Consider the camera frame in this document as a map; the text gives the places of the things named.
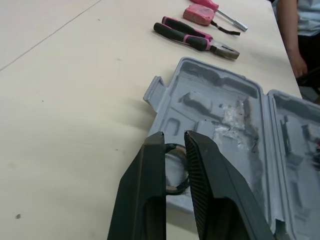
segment pink handle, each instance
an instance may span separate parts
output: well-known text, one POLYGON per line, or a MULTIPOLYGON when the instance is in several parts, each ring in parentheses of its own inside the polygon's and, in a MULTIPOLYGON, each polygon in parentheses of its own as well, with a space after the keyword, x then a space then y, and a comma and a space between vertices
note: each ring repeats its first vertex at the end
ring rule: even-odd
POLYGON ((216 12, 219 8, 218 4, 215 4, 214 2, 212 2, 211 0, 191 0, 192 2, 194 2, 195 4, 200 4, 202 6, 205 6, 207 8, 212 9, 214 12, 216 12))

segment textured grip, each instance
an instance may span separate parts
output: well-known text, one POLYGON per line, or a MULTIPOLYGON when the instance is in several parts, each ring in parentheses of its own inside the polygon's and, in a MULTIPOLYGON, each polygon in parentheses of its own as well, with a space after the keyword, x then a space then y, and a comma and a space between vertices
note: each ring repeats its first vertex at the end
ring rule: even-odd
POLYGON ((199 51, 206 51, 210 48, 210 41, 208 39, 199 36, 190 36, 161 23, 156 22, 153 29, 167 39, 186 43, 199 51))
POLYGON ((199 51, 207 51, 210 48, 210 41, 203 37, 187 36, 184 42, 189 44, 190 47, 193 47, 199 51))
POLYGON ((193 27, 178 21, 176 19, 164 16, 162 18, 162 24, 167 25, 170 28, 173 28, 175 30, 178 30, 182 33, 188 34, 188 35, 192 35, 192 36, 196 36, 196 37, 202 37, 205 39, 209 39, 212 40, 213 37, 205 32, 199 31, 194 29, 193 27))
POLYGON ((218 4, 215 4, 214 2, 212 2, 211 0, 191 0, 192 2, 194 2, 195 4, 200 4, 202 6, 205 6, 207 8, 212 9, 214 12, 216 12, 219 8, 218 4))
POLYGON ((163 25, 156 22, 153 26, 153 29, 160 35, 166 37, 167 39, 183 42, 187 34, 174 30, 169 26, 163 25))

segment black handle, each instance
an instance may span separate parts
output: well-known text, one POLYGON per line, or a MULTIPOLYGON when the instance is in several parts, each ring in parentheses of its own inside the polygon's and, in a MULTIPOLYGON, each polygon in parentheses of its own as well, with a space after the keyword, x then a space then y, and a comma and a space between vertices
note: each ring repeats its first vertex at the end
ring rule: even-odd
POLYGON ((188 36, 187 38, 185 33, 180 32, 178 30, 172 29, 166 25, 163 25, 161 23, 156 22, 153 26, 153 29, 160 35, 166 37, 167 39, 184 42, 186 44, 189 44, 194 49, 197 49, 199 51, 206 51, 209 50, 210 42, 209 40, 203 38, 203 37, 197 37, 197 36, 188 36))
POLYGON ((202 38, 206 37, 206 35, 204 35, 202 32, 195 30, 193 27, 167 16, 164 16, 162 18, 162 24, 167 25, 168 27, 176 29, 185 34, 202 37, 202 38))

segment screwdriver shaft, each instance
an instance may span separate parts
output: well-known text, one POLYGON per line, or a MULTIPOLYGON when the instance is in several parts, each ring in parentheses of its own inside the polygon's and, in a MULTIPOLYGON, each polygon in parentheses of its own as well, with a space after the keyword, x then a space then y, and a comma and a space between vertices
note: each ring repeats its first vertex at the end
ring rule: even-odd
POLYGON ((216 10, 219 14, 224 16, 226 19, 230 20, 238 29, 242 31, 247 31, 248 27, 244 25, 243 23, 239 22, 238 20, 233 19, 232 17, 228 16, 224 12, 220 11, 219 9, 216 10))

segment gray plastic tool case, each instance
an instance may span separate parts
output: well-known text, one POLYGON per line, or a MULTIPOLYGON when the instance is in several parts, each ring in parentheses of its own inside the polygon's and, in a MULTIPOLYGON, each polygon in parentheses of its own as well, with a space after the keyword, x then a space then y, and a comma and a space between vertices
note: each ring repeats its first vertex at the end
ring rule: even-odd
MULTIPOLYGON (((244 76, 188 57, 168 87, 156 76, 143 99, 157 113, 149 136, 162 131, 166 144, 184 145, 184 132, 193 130, 216 142, 279 239, 320 239, 320 172, 314 162, 319 106, 276 90, 264 95, 244 76)), ((184 175, 182 162, 168 154, 169 184, 178 185, 184 175)), ((168 195, 167 203, 193 212, 189 189, 168 195)))

